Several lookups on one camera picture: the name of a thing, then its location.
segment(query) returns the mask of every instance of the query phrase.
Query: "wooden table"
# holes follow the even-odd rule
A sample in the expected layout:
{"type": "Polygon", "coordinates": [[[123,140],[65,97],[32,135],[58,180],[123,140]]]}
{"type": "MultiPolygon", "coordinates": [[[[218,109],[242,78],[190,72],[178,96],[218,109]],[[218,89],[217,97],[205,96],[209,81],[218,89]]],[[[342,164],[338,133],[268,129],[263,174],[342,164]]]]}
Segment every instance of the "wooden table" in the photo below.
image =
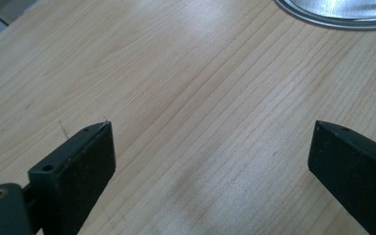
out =
{"type": "Polygon", "coordinates": [[[270,0],[42,0],[0,34],[0,183],[113,123],[81,234],[366,234],[307,170],[317,119],[376,141],[376,31],[270,0]]]}

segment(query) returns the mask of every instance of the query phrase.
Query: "light wood tabletop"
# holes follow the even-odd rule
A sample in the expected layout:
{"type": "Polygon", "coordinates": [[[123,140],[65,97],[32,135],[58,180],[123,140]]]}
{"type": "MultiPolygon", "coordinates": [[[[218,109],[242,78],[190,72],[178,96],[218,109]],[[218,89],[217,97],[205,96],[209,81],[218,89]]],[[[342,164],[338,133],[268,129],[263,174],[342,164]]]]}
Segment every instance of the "light wood tabletop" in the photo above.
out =
{"type": "Polygon", "coordinates": [[[376,31],[270,0],[41,0],[0,33],[0,183],[105,118],[117,171],[80,234],[367,234],[306,161],[317,119],[376,141],[376,31]]]}

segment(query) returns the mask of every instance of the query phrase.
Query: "shiny metal surface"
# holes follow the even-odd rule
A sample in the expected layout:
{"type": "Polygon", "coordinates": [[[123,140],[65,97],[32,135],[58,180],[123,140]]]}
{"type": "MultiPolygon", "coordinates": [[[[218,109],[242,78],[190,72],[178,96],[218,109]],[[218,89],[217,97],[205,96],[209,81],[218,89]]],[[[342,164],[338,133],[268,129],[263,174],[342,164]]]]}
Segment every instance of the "shiny metal surface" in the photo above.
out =
{"type": "Polygon", "coordinates": [[[376,29],[376,0],[275,0],[297,18],[341,29],[376,29]]]}

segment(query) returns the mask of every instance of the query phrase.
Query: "metal plate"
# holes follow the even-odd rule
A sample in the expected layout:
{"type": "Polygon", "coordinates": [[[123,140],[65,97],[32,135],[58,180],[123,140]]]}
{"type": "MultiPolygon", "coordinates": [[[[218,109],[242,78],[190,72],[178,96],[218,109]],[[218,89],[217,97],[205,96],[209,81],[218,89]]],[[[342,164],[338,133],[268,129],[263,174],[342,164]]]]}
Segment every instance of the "metal plate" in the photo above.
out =
{"type": "Polygon", "coordinates": [[[376,29],[376,0],[275,0],[287,13],[322,26],[376,29]]]}

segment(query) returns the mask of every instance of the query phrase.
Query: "metal lid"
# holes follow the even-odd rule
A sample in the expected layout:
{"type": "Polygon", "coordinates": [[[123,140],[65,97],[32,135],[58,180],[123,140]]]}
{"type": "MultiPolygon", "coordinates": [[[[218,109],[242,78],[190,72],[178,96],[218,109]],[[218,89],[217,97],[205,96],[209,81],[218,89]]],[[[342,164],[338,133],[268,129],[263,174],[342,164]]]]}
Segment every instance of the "metal lid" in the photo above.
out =
{"type": "Polygon", "coordinates": [[[309,23],[351,30],[376,29],[376,0],[275,0],[309,23]]]}

